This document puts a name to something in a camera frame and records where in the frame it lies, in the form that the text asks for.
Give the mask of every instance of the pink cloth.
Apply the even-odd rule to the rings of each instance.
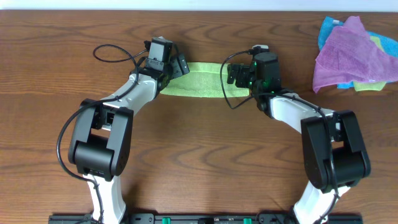
[[[312,88],[317,93],[321,87],[351,81],[398,81],[398,58],[370,40],[358,16],[333,28],[316,59]]]

